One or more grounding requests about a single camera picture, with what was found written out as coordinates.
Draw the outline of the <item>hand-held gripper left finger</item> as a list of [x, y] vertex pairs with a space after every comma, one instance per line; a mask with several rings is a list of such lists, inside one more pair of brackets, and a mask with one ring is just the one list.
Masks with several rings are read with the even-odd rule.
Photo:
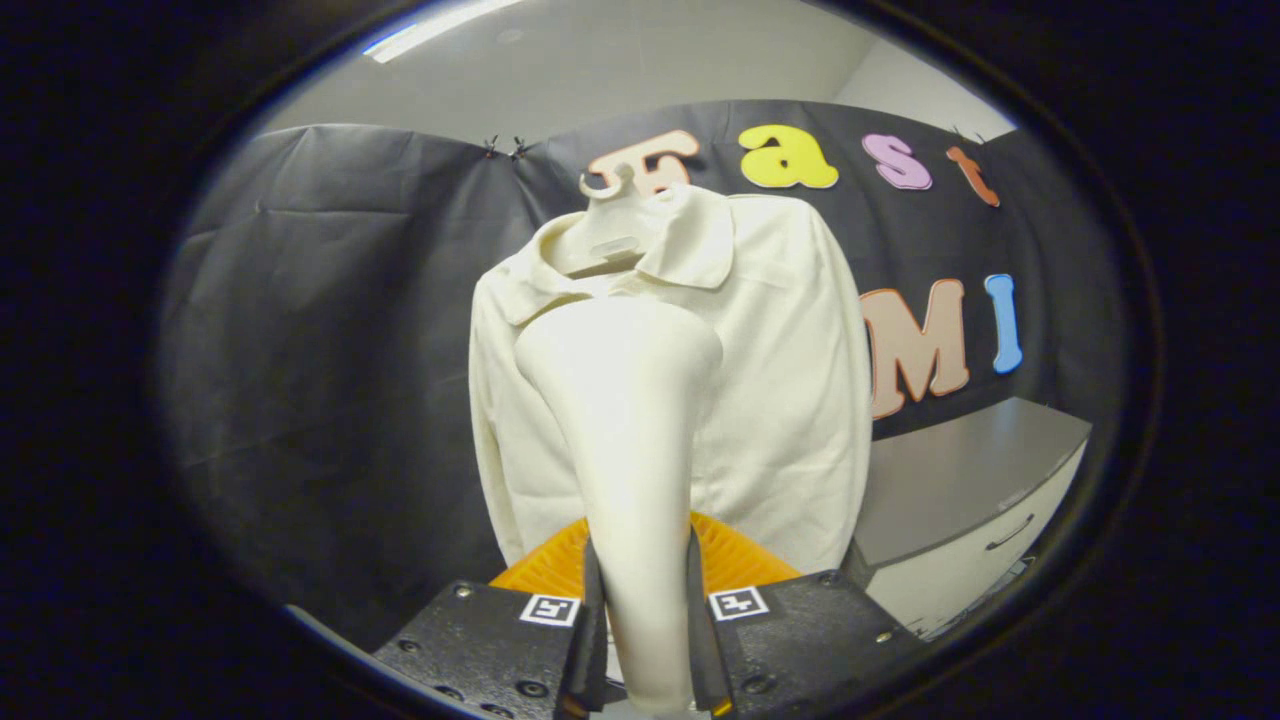
[[599, 562], [579, 519], [488, 583], [457, 580], [374, 659], [475, 719], [588, 719], [605, 705]]

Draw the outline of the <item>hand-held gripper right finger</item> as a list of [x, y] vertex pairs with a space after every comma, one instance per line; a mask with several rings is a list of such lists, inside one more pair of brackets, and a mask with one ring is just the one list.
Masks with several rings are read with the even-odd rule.
[[694, 692], [713, 719], [850, 719], [925, 652], [847, 573], [803, 574], [705, 514], [687, 561]]

